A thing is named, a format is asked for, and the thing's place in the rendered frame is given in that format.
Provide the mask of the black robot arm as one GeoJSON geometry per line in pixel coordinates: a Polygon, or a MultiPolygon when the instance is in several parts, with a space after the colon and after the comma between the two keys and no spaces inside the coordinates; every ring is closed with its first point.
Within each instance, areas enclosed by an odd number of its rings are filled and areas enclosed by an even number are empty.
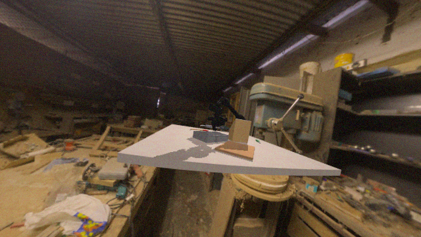
{"type": "MultiPolygon", "coordinates": [[[[231,104],[230,104],[230,101],[229,101],[229,99],[227,98],[227,97],[220,97],[219,99],[218,99],[218,101],[215,103],[215,104],[210,104],[209,105],[209,110],[211,110],[211,111],[213,111],[213,112],[215,112],[215,113],[220,113],[220,114],[222,114],[222,111],[224,111],[224,109],[223,108],[221,108],[220,106],[221,105],[224,105],[224,106],[226,106],[226,107],[228,107],[229,108],[229,110],[235,115],[235,117],[237,118],[237,119],[242,119],[242,120],[245,120],[245,117],[244,116],[242,116],[241,114],[239,114],[232,106],[231,106],[231,104]]],[[[223,117],[223,115],[221,116],[221,115],[219,115],[218,116],[218,120],[221,120],[222,122],[227,122],[228,121],[228,118],[224,118],[223,117]]]]}

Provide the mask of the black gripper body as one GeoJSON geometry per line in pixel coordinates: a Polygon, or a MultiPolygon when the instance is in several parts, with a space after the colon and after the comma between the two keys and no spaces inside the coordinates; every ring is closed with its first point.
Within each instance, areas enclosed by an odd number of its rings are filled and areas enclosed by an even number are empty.
{"type": "Polygon", "coordinates": [[[212,120],[212,122],[217,122],[217,124],[221,124],[221,125],[225,125],[224,122],[222,122],[221,120],[218,120],[218,116],[221,115],[220,113],[215,113],[214,117],[208,117],[207,120],[212,120]]]}

